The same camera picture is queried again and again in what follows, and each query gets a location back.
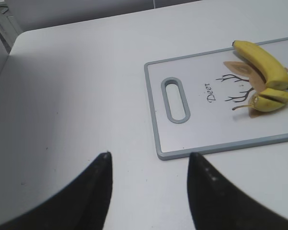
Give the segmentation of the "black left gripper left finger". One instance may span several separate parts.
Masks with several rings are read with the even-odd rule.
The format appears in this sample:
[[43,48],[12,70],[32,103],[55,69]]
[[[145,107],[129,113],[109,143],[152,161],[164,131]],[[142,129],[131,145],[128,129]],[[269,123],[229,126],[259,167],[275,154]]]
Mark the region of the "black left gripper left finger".
[[112,155],[99,154],[72,182],[0,230],[101,230],[112,197]]

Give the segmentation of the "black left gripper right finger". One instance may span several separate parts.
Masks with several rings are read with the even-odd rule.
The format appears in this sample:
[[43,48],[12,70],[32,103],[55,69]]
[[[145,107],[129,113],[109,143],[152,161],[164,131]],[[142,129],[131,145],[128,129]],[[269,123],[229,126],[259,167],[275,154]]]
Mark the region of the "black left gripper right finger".
[[197,230],[288,230],[288,219],[245,194],[200,153],[189,156],[187,194]]

